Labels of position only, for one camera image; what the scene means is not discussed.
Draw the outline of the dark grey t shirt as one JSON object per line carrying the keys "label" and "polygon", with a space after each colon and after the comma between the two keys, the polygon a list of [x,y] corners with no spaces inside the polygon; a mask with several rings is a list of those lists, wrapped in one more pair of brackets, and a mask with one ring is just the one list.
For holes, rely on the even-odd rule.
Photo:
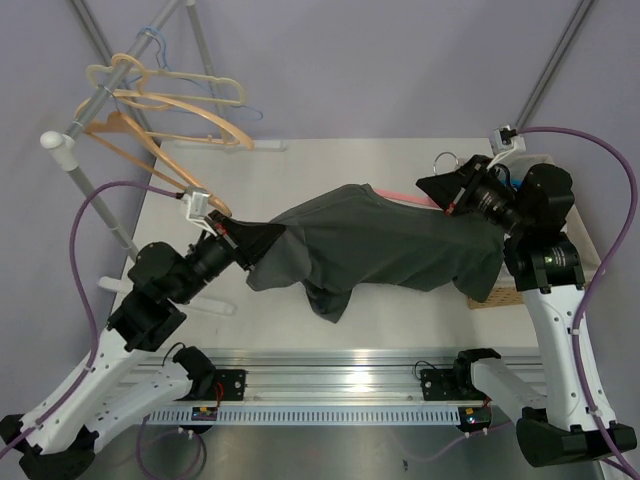
{"label": "dark grey t shirt", "polygon": [[354,288],[383,284],[429,292],[453,284],[484,302],[503,266],[502,230],[477,215],[387,200],[347,184],[273,218],[285,232],[247,277],[254,291],[304,287],[311,310],[336,323]]}

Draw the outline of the beige wooden hanger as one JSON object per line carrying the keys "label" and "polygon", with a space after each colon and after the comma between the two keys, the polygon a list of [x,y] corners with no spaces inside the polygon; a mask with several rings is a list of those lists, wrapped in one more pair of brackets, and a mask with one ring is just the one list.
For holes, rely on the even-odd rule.
{"label": "beige wooden hanger", "polygon": [[217,114],[183,100],[171,98],[157,93],[140,93],[132,90],[116,89],[110,94],[111,98],[138,110],[163,112],[178,109],[207,120],[220,131],[219,137],[212,134],[205,136],[186,136],[175,133],[159,133],[146,131],[144,133],[155,139],[170,139],[192,143],[220,145],[224,147],[241,146],[249,150],[255,148],[254,140],[239,127],[223,119]]}

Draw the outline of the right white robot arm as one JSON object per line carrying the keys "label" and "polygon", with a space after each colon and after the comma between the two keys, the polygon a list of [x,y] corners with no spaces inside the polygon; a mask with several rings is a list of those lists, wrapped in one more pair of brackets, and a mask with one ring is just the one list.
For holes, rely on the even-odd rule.
{"label": "right white robot arm", "polygon": [[563,230],[574,205],[571,176],[539,163],[513,188],[499,179],[497,165],[475,155],[456,170],[423,177],[416,185],[446,214],[479,213],[506,233],[505,264],[535,329],[546,392],[537,393],[491,349],[460,352],[452,384],[464,397],[481,392],[500,407],[534,467],[610,462],[638,441],[608,402],[581,318],[590,284]]}

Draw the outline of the pink hanger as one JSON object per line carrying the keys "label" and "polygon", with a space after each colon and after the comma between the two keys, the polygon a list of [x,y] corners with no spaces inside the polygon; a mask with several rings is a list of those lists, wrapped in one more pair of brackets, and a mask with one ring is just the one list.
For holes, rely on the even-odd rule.
{"label": "pink hanger", "polygon": [[[451,173],[463,163],[464,161],[451,151],[440,152],[433,160],[433,176]],[[417,196],[380,188],[374,188],[373,191],[379,196],[397,203],[420,208],[439,209],[439,206],[430,197],[425,195]]]}

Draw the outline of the light blue wire hanger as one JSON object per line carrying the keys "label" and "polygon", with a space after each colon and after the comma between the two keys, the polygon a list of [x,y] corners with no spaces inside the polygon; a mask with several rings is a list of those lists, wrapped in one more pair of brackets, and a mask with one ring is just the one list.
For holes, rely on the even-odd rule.
{"label": "light blue wire hanger", "polygon": [[[167,72],[174,72],[174,69],[171,68],[167,59],[167,47],[168,47],[167,40],[165,36],[161,33],[161,31],[156,29],[155,27],[144,26],[139,30],[138,35],[148,35],[152,38],[153,41],[156,42],[156,44],[158,45],[158,49],[155,53],[157,66],[161,70],[165,70]],[[242,120],[258,122],[264,119],[263,112],[251,106],[246,106],[246,105],[233,106],[233,109],[235,110],[244,109],[253,113],[253,116],[249,116],[249,117],[242,116],[241,117]]]}

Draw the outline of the cream plastic hanger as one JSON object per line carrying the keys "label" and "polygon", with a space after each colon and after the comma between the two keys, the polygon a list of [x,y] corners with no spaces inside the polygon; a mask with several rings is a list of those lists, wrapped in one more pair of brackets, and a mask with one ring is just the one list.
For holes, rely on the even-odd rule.
{"label": "cream plastic hanger", "polygon": [[178,100],[194,100],[232,107],[246,105],[247,94],[244,87],[232,78],[174,71],[167,67],[148,68],[138,59],[124,53],[114,54],[108,66],[89,65],[85,75],[89,84],[97,88],[120,66],[128,66],[129,70],[119,84],[136,93],[153,93],[153,87],[160,87],[159,94]]}

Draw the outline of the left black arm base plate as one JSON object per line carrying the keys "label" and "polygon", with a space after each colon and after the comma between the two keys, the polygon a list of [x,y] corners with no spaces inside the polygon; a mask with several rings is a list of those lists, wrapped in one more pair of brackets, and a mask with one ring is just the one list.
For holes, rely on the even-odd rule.
{"label": "left black arm base plate", "polygon": [[217,369],[204,380],[197,380],[180,401],[240,402],[244,400],[246,380],[244,369]]}

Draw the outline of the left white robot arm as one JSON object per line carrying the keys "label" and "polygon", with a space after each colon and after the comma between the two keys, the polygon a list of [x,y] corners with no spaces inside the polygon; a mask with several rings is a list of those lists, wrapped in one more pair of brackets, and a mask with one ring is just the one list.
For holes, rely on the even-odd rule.
{"label": "left white robot arm", "polygon": [[228,266],[252,270],[285,232],[283,225],[234,221],[214,211],[187,255],[165,242],[146,245],[128,272],[133,288],[109,317],[87,358],[30,412],[1,421],[1,437],[21,453],[29,479],[77,479],[135,421],[174,400],[200,400],[217,383],[215,366],[184,347],[151,379],[112,400],[111,388],[159,350],[185,321],[188,304]]}

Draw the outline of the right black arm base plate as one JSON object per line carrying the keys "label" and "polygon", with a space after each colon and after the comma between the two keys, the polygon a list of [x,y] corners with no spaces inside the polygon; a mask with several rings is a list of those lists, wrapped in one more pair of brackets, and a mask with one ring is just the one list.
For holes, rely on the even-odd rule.
{"label": "right black arm base plate", "polygon": [[418,378],[425,401],[472,401],[484,402],[487,396],[474,387],[462,386],[452,369],[419,371]]}

